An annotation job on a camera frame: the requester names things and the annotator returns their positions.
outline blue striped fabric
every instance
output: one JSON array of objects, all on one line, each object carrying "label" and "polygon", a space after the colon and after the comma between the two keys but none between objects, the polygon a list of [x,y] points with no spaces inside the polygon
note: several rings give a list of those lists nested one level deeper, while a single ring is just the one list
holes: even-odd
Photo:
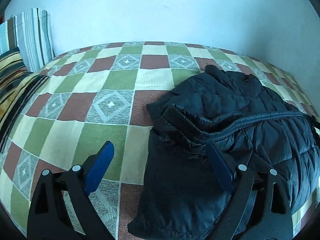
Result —
[{"label": "blue striped fabric", "polygon": [[33,8],[0,25],[0,54],[19,47],[28,71],[39,71],[54,58],[50,15]]}]

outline white wall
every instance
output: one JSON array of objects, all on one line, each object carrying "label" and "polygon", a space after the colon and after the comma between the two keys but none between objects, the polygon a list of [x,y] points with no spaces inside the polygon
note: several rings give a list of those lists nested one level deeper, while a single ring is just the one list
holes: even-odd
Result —
[{"label": "white wall", "polygon": [[5,19],[51,14],[54,50],[175,41],[237,51],[291,72],[320,112],[320,19],[308,0],[12,0]]}]

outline blue gripper pad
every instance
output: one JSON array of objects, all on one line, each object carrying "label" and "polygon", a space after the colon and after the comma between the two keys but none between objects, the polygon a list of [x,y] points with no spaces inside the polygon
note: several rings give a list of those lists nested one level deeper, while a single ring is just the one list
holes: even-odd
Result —
[{"label": "blue gripper pad", "polygon": [[106,143],[99,152],[100,156],[97,158],[96,162],[87,173],[86,176],[86,187],[84,188],[84,193],[89,196],[91,192],[95,192],[106,173],[112,158],[114,156],[115,148],[111,142]]},{"label": "blue gripper pad", "polygon": [[205,154],[222,189],[233,194],[235,190],[234,171],[231,170],[226,160],[222,157],[220,150],[217,149],[213,142],[209,141],[205,147]]}]

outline white star pattern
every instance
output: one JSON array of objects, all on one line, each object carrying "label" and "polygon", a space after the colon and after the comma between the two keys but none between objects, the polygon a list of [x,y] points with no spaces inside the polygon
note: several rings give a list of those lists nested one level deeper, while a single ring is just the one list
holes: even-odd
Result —
[{"label": "white star pattern", "polygon": [[111,101],[109,104],[107,104],[107,106],[109,106],[109,108],[113,107],[115,104]]}]

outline round metal pin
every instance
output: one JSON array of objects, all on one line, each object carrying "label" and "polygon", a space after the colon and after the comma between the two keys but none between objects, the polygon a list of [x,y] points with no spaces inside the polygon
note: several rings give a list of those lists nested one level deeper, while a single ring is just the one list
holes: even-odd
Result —
[{"label": "round metal pin", "polygon": [[75,165],[75,166],[72,167],[73,171],[79,171],[80,169],[81,169],[80,165]]},{"label": "round metal pin", "polygon": [[239,168],[239,170],[241,170],[241,171],[246,171],[246,170],[247,170],[247,166],[245,166],[244,164],[240,164],[240,165],[238,166],[238,168]]},{"label": "round metal pin", "polygon": [[271,169],[271,170],[270,170],[270,173],[271,173],[272,175],[277,175],[277,174],[278,174],[277,171],[274,170],[274,169]]},{"label": "round metal pin", "polygon": [[49,170],[43,170],[42,175],[47,176],[49,174]]}]

